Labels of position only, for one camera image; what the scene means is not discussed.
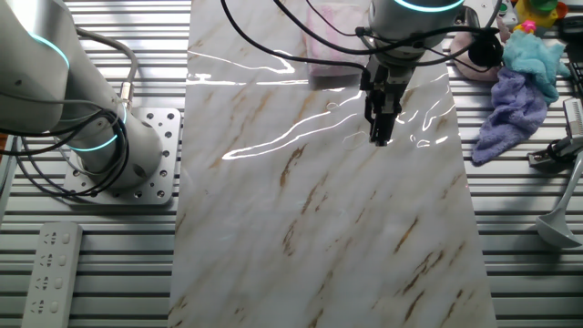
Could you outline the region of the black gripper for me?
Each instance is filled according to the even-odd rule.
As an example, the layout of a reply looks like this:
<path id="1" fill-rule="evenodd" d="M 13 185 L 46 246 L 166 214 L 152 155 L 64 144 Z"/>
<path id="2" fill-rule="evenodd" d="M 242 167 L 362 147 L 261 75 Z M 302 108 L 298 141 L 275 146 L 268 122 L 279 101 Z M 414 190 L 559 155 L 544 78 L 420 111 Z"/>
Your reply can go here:
<path id="1" fill-rule="evenodd" d="M 370 123 L 370 140 L 385 147 L 391 139 L 401 98 L 414 73 L 413 67 L 401 67 L 370 59 L 362 73 L 360 89 L 365 92 L 364 117 Z"/>

